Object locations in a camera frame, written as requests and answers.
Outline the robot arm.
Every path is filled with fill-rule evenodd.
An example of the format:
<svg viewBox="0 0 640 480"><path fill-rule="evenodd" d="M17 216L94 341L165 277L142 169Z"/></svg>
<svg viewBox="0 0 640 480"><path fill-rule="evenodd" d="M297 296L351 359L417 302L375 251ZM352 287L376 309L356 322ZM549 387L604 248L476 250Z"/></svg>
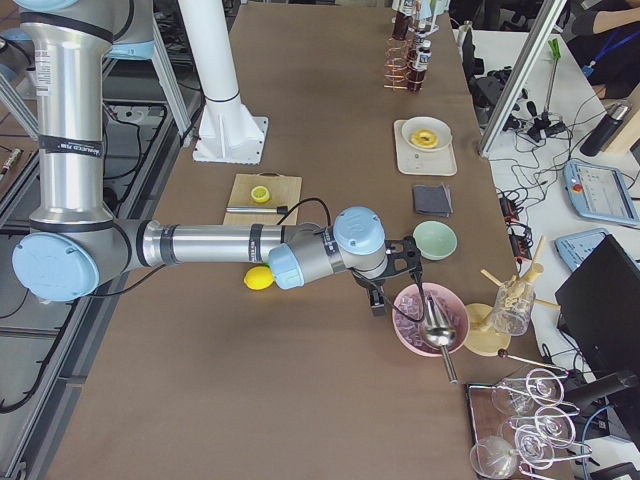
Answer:
<svg viewBox="0 0 640 480"><path fill-rule="evenodd" d="M370 209L350 207L326 227L164 225L119 219L103 200L103 60L148 59L154 50L149 1L23 1L22 30L34 45L40 204L12 266L39 298L66 302L143 267L250 262L271 269L283 289L343 271L382 296L397 261L422 279L415 240L387 238Z"/></svg>

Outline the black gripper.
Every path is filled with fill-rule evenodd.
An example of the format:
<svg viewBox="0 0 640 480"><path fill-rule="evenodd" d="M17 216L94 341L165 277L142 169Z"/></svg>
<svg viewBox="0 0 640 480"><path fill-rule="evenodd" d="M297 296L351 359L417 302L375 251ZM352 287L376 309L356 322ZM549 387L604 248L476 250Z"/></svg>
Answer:
<svg viewBox="0 0 640 480"><path fill-rule="evenodd" d="M386 301L378 289L386 280L409 275L414 283L423 281L421 253L413 236L405 236L401 240L386 240L385 247L387 262L379 275L367 278L362 271L352 270L354 280L368 289L370 308L374 317L386 315Z"/></svg>

